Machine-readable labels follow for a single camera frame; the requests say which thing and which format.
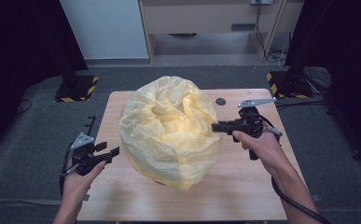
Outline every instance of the black curtain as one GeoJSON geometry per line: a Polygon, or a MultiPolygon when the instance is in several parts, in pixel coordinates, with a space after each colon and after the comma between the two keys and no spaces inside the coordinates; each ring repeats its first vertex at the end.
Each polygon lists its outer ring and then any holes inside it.
{"type": "Polygon", "coordinates": [[[361,1],[305,0],[285,64],[329,71],[325,98],[361,153],[361,1]]]}
{"type": "Polygon", "coordinates": [[[0,0],[0,136],[24,91],[64,68],[87,65],[60,2],[0,0]]]}

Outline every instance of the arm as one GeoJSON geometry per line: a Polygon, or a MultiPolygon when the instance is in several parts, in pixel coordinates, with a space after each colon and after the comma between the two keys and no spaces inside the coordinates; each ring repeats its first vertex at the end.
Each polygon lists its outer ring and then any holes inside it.
{"type": "MultiPolygon", "coordinates": [[[[286,157],[274,134],[267,127],[264,127],[263,134],[259,138],[238,131],[234,131],[232,135],[242,142],[244,149],[252,148],[256,152],[284,195],[318,213],[299,174],[286,157]]],[[[283,200],[282,205],[290,223],[320,223],[283,200]]]]}
{"type": "Polygon", "coordinates": [[[54,224],[74,224],[81,210],[82,200],[90,189],[92,181],[101,173],[105,161],[97,164],[87,175],[71,173],[64,179],[63,196],[54,224]]]}

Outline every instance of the right hand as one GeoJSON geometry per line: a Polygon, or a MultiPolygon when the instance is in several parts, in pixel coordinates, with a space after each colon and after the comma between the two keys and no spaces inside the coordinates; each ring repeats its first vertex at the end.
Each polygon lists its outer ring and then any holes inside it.
{"type": "Polygon", "coordinates": [[[266,123],[259,138],[239,131],[232,132],[232,135],[242,143],[243,149],[254,150],[270,175],[275,176],[277,172],[293,167],[266,123]]]}

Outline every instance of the yellow and black hazard tape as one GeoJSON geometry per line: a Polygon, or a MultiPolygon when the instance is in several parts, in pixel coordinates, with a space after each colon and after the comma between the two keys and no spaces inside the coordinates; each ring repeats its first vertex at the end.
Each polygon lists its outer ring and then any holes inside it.
{"type": "Polygon", "coordinates": [[[98,77],[94,77],[91,84],[90,84],[90,88],[88,89],[88,92],[85,96],[78,96],[78,97],[60,97],[60,98],[55,98],[56,103],[59,102],[76,102],[76,101],[89,101],[90,97],[93,94],[93,91],[95,90],[96,87],[96,83],[98,82],[98,77]]]}
{"type": "Polygon", "coordinates": [[[287,94],[280,93],[280,92],[278,92],[276,84],[272,80],[272,75],[270,73],[268,73],[266,75],[266,77],[267,77],[268,82],[270,83],[273,96],[276,97],[276,99],[281,99],[281,98],[310,98],[310,96],[300,94],[300,93],[287,93],[287,94]]]}

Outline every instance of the wall outlet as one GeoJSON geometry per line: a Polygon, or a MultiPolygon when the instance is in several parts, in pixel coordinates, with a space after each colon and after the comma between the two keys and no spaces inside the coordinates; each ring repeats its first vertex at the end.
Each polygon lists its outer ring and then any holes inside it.
{"type": "MultiPolygon", "coordinates": [[[[270,5],[273,3],[273,0],[259,0],[259,3],[261,5],[270,5]]],[[[251,4],[252,5],[256,5],[257,4],[257,0],[251,0],[251,4]]]]}

